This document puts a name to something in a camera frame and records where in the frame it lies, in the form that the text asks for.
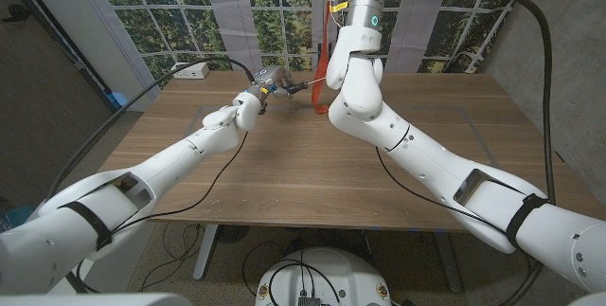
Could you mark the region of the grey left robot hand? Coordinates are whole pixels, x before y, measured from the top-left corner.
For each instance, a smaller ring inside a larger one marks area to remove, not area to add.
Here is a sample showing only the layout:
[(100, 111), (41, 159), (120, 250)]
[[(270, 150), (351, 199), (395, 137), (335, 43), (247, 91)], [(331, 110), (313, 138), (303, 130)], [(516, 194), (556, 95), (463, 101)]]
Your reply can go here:
[(270, 65), (260, 69), (246, 90), (265, 101), (272, 95), (277, 99), (291, 99), (294, 94), (309, 87), (306, 81), (295, 82), (291, 73), (283, 65)]

